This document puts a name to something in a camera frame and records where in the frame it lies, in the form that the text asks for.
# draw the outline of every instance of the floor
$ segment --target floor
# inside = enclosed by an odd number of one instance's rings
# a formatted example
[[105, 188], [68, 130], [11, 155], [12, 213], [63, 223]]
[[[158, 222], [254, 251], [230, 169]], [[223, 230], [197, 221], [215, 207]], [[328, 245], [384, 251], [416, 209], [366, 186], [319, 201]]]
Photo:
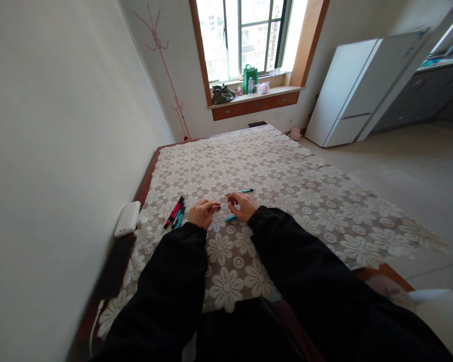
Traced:
[[453, 290], [452, 128], [425, 123], [331, 148], [299, 143], [443, 237], [449, 254], [423, 250], [388, 264], [416, 289]]

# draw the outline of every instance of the white refrigerator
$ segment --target white refrigerator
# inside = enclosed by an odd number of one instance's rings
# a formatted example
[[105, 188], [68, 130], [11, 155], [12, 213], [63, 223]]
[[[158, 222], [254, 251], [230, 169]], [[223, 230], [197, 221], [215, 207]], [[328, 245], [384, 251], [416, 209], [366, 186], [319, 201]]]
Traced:
[[305, 137], [322, 147], [353, 142], [425, 33], [339, 45]]

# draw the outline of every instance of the hand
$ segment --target hand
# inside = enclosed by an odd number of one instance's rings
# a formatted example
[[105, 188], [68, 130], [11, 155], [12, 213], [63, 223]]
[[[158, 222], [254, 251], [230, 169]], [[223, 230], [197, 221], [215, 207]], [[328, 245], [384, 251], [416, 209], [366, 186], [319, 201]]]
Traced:
[[188, 213], [188, 222], [208, 230], [213, 213], [220, 208], [220, 205], [219, 202], [209, 201], [208, 199], [198, 201]]
[[[230, 202], [228, 208], [232, 214], [243, 222], [248, 222], [258, 209], [255, 199], [242, 193], [229, 194], [226, 200]], [[235, 208], [235, 205], [240, 205], [240, 210]]]

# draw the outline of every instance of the pink coat rack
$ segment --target pink coat rack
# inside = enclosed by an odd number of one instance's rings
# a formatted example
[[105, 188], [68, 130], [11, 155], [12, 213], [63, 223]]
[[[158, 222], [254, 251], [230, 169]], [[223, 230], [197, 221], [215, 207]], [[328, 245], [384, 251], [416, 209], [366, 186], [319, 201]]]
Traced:
[[173, 93], [175, 95], [176, 107], [171, 106], [171, 108], [173, 108], [178, 113], [178, 119], [180, 120], [181, 128], [183, 129], [183, 134], [185, 135], [184, 140], [188, 141], [190, 139], [190, 133], [188, 131], [188, 126], [186, 125], [185, 116], [183, 115], [183, 102], [180, 102], [178, 99], [178, 96], [176, 95], [175, 86], [173, 85], [173, 80], [171, 79], [170, 71], [168, 70], [165, 56], [163, 54], [163, 49], [167, 49], [170, 42], [169, 41], [166, 42], [166, 46], [163, 46], [161, 44], [161, 40], [158, 36], [157, 28], [158, 28], [158, 20], [160, 18], [160, 14], [161, 14], [161, 9], [158, 11], [158, 16], [156, 16], [156, 22], [153, 27], [153, 17], [151, 15], [151, 10], [149, 9], [149, 4], [146, 4], [146, 5], [147, 5], [147, 11], [149, 12], [149, 19], [151, 20], [151, 26], [149, 26], [149, 24], [142, 17], [140, 17], [136, 11], [133, 10], [132, 12], [149, 28], [149, 30], [151, 30], [151, 34], [153, 35], [156, 45], [154, 48], [151, 48], [147, 44], [145, 44], [145, 46], [146, 46], [146, 48], [148, 48], [151, 51], [157, 51], [157, 50], [160, 51], [161, 59], [163, 60], [163, 64], [165, 65], [166, 73], [168, 74], [168, 79], [170, 80], [171, 88], [173, 89]]

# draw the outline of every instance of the wooden drawer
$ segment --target wooden drawer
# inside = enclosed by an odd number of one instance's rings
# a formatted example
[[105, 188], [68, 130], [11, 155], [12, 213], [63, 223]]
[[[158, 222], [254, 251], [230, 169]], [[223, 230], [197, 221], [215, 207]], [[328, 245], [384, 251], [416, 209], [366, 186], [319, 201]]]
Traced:
[[273, 97], [260, 98], [242, 103], [242, 114], [255, 113], [272, 108], [270, 106], [270, 100], [272, 98]]
[[213, 120], [219, 121], [225, 118], [290, 106], [297, 103], [298, 93], [299, 92], [292, 92], [266, 98], [252, 98], [251, 100], [242, 101], [238, 104], [213, 108]]
[[278, 108], [278, 107], [290, 106], [290, 105], [296, 104], [297, 99], [298, 99], [298, 93], [299, 92], [286, 93], [283, 95], [278, 95], [278, 96], [272, 97], [270, 108]]
[[242, 115], [242, 104], [213, 108], [213, 120], [236, 117]]

